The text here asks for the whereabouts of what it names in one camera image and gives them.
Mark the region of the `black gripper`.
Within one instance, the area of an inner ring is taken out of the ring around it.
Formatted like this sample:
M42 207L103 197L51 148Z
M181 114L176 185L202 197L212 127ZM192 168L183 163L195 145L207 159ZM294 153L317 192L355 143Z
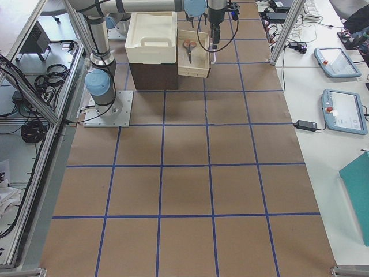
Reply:
M186 20L187 21L193 21L195 17L198 17L199 14L196 13L196 14L190 14L190 13L186 13Z
M217 50L217 46L220 42L220 24L224 21L225 13L227 11L227 5L220 8L213 8L208 6L208 21L212 25L212 49Z

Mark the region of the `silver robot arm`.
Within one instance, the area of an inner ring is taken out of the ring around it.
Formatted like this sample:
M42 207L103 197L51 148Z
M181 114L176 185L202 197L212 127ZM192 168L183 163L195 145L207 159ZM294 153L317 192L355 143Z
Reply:
M84 17L92 48L91 73L85 85L103 118L121 110L114 86L116 60L110 51L106 21L129 19L125 48L135 84L140 90L177 89L177 13L187 21L205 17L210 24L212 47L220 40L220 24L230 12L238 19L239 7L231 1L70 1Z

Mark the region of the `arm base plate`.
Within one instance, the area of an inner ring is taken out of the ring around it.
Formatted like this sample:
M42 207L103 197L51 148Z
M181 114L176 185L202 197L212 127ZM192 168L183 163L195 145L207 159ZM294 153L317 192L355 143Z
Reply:
M130 115L133 103L133 91L117 91L116 99L112 107L96 106L92 97L89 99L83 125L85 127L129 127Z

